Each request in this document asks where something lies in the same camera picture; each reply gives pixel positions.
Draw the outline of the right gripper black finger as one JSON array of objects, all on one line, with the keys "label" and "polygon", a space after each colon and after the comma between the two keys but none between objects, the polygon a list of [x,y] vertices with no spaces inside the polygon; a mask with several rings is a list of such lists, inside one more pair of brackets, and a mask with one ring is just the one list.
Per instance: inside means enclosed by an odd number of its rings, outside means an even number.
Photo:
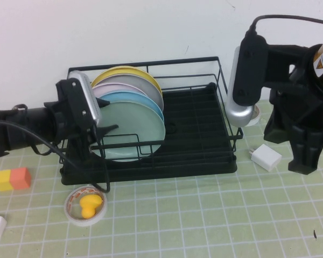
[{"label": "right gripper black finger", "polygon": [[312,168],[317,168],[320,154],[323,150],[323,130],[310,135],[310,162]]},{"label": "right gripper black finger", "polygon": [[309,129],[290,129],[290,144],[293,153],[293,160],[289,163],[288,169],[303,175],[314,172],[314,150],[316,143],[314,132]]}]

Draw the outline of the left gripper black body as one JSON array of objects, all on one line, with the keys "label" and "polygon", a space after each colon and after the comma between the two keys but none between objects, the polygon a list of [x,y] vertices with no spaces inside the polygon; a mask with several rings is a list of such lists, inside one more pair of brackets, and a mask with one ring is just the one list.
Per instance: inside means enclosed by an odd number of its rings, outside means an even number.
[{"label": "left gripper black body", "polygon": [[68,157],[84,157],[93,140],[92,129],[95,120],[92,118],[87,101],[45,102],[48,115],[45,139],[51,142],[53,151],[64,163],[72,163]]}]

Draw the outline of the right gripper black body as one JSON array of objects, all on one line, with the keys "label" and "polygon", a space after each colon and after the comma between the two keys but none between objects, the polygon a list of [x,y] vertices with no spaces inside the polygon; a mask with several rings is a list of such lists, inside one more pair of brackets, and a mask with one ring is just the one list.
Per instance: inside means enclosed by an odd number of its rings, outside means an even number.
[{"label": "right gripper black body", "polygon": [[323,130],[323,45],[293,70],[290,80],[302,84],[307,92],[271,92],[273,112],[264,131],[269,142],[290,142],[292,128]]}]

